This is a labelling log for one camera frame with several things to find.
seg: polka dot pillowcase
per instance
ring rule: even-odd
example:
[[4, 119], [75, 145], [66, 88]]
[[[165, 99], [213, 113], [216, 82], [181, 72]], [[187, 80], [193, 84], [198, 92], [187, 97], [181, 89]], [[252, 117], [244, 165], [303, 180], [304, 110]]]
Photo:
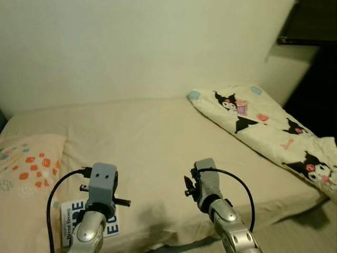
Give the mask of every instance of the polka dot pillowcase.
[[0, 245], [4, 252], [48, 250], [45, 211], [49, 193], [60, 179], [64, 142], [63, 136], [55, 134], [0, 137]]

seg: kuromi blanket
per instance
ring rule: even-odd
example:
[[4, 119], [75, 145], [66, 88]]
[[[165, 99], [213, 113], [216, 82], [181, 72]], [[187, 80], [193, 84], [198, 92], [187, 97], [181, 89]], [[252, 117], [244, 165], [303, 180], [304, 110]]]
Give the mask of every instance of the kuromi blanket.
[[337, 203], [337, 147], [333, 137], [316, 137], [257, 86], [196, 89], [188, 98], [207, 118]]

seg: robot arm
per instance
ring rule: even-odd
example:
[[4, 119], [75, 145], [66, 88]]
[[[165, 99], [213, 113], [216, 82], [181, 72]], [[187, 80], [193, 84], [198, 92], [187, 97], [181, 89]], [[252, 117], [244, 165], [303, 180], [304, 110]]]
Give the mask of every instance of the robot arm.
[[106, 221], [115, 215], [116, 206], [130, 206], [129, 200], [114, 197], [118, 185], [117, 168], [114, 165], [95, 163], [90, 175], [89, 187], [81, 185], [80, 191], [88, 191], [85, 204], [74, 228], [70, 253], [97, 253], [103, 245], [103, 231]]
[[213, 159], [195, 163], [191, 170], [192, 178], [196, 181], [195, 186], [191, 179], [184, 177], [187, 187], [185, 195], [192, 195], [198, 208], [209, 214], [226, 253], [262, 253], [239, 213], [227, 199], [223, 199], [219, 188], [219, 174], [211, 171], [198, 172], [205, 168], [216, 168]]

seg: beige bed sheet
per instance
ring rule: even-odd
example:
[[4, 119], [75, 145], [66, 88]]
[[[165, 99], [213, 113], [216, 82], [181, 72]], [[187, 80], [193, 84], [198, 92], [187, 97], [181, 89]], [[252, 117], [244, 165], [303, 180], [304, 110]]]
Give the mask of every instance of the beige bed sheet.
[[[22, 114], [13, 117], [1, 135], [36, 133], [67, 137], [62, 174], [98, 161], [117, 165], [117, 194], [130, 199], [132, 205], [118, 207], [120, 234], [105, 238], [101, 252], [143, 252], [214, 235], [208, 215], [184, 195], [183, 176], [189, 176], [196, 160], [207, 157], [248, 185], [256, 206], [256, 229], [326, 198], [207, 120], [184, 98], [119, 101]], [[78, 190], [81, 183], [87, 180], [77, 175], [65, 181], [57, 192], [59, 201], [86, 198], [86, 193]], [[243, 187], [226, 176], [220, 177], [220, 185], [223, 196], [231, 200], [249, 226], [250, 205]], [[59, 225], [54, 229], [60, 232]]]

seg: book cover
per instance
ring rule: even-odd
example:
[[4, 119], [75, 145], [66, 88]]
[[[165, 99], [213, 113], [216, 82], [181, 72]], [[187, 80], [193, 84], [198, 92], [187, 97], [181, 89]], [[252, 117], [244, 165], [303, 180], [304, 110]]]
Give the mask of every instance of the book cover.
[[[73, 200], [61, 204], [62, 246], [70, 246], [71, 234], [76, 225], [76, 218], [81, 210], [85, 209], [86, 199]], [[114, 217], [106, 222], [103, 237], [117, 235], [119, 233], [117, 209]]]

